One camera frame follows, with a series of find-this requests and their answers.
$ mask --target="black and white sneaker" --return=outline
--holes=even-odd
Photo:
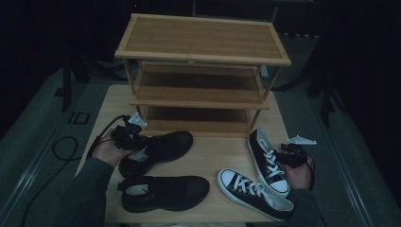
[[[289,192],[287,176],[278,164],[268,135],[263,128],[256,129],[248,137],[248,148],[252,154],[259,181],[277,195],[285,198]]]
[[[273,220],[290,217],[294,204],[231,169],[218,173],[218,187],[231,201],[253,209]]]

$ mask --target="gray sleeve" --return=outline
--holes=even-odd
[[[89,158],[61,196],[53,226],[103,226],[113,170],[111,165]]]
[[[307,189],[295,189],[289,191],[287,199],[295,205],[287,227],[298,226],[324,226],[320,211],[315,202],[312,191]]]

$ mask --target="dark background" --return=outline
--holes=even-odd
[[[112,61],[133,11],[191,16],[192,1],[3,1],[0,8],[2,137],[63,56]],[[269,20],[280,34],[319,36],[310,68],[332,67],[331,85],[401,204],[400,6],[397,1],[198,0],[197,14]]]

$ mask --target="black canvas high-top sneaker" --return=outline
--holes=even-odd
[[[256,129],[248,137],[248,148],[253,157],[259,181],[277,195],[286,197],[289,192],[287,176],[278,164],[274,150],[271,148],[268,136],[263,128]]]

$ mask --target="black slip-on shoe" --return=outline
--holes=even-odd
[[[118,169],[125,178],[142,176],[154,165],[183,157],[192,147],[193,136],[188,131],[174,131],[150,137],[144,148],[123,158]]]
[[[209,189],[209,182],[198,176],[141,176],[118,185],[118,190],[123,192],[122,205],[131,213],[188,210],[201,203]]]

